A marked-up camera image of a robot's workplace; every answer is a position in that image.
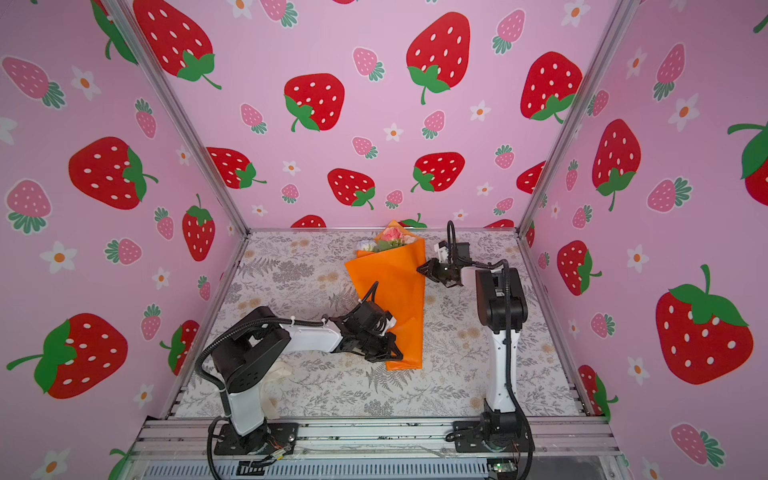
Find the orange wrapping paper sheet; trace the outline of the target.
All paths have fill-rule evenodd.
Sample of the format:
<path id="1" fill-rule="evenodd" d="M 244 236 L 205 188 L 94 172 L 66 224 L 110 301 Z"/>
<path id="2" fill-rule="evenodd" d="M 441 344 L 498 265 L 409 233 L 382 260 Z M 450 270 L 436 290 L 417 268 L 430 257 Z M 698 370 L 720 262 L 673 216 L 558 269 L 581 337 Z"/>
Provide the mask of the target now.
<path id="1" fill-rule="evenodd" d="M 401 361 L 389 361 L 389 371 L 417 370 L 423 363 L 424 303 L 426 278 L 417 268 L 426 262 L 424 239 L 407 231 L 399 222 L 387 228 L 399 228 L 408 236 L 408 244 L 378 252 L 356 251 L 356 258 L 345 264 L 360 297 L 377 284 L 375 303 L 396 319 L 391 331 L 403 353 Z"/>

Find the cream ribbon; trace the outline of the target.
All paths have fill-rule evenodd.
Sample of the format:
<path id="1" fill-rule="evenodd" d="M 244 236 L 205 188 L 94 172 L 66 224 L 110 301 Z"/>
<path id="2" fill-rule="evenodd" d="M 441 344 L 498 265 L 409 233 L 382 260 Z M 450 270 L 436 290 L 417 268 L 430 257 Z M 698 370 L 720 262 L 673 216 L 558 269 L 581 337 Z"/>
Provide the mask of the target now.
<path id="1" fill-rule="evenodd" d="M 268 420 L 276 420 L 282 415 L 290 414 L 292 400 L 286 388 L 289 387 L 292 374 L 293 369 L 288 363 L 277 361 L 260 382 L 260 406 Z"/>

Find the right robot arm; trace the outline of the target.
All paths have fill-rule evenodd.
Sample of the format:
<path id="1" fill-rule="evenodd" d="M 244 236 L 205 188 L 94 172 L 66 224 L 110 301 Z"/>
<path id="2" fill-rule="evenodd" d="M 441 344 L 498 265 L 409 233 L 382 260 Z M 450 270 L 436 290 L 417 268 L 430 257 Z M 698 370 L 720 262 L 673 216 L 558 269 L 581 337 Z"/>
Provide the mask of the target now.
<path id="1" fill-rule="evenodd" d="M 490 380 L 483 411 L 475 421 L 456 422 L 445 440 L 458 450 L 482 446 L 489 451 L 530 441 L 530 422 L 516 397 L 517 347 L 528 319 L 518 270 L 506 259 L 495 263 L 472 260 L 467 242 L 441 241 L 435 254 L 417 271 L 447 288 L 464 285 L 471 274 L 478 320 L 490 338 Z"/>

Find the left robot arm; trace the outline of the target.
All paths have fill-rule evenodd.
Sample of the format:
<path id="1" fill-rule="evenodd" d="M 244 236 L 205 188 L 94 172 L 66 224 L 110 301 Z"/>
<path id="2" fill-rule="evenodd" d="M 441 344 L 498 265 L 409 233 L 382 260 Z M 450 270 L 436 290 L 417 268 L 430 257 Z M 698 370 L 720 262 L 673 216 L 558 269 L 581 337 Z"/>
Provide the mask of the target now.
<path id="1" fill-rule="evenodd" d="M 204 348 L 195 373 L 217 389 L 227 434 L 253 452 L 270 442 L 260 386 L 282 355 L 317 351 L 354 354 L 370 363 L 401 361 L 404 355 L 391 331 L 395 324 L 391 313 L 370 300 L 319 321 L 280 318 L 258 307 Z"/>

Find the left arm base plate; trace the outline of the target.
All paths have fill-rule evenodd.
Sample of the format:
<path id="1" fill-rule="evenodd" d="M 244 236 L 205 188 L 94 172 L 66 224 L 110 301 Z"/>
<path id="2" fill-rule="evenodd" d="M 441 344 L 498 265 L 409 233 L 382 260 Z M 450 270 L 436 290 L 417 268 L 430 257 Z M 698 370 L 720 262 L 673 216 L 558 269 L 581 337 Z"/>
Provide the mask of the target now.
<path id="1" fill-rule="evenodd" d="M 251 433 L 240 435 L 229 423 L 214 435 L 213 453 L 219 456 L 290 455 L 296 445 L 299 424 L 265 422 Z"/>

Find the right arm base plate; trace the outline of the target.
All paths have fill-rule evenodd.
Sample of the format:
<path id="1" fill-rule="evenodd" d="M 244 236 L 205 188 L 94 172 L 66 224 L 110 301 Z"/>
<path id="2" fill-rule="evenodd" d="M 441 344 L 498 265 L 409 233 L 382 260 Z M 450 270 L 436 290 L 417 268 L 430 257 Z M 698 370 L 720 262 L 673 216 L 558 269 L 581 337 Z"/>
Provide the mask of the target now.
<path id="1" fill-rule="evenodd" d="M 527 430 L 519 425 L 493 426 L 480 420 L 455 421 L 444 437 L 459 453 L 520 453 L 535 451 Z"/>

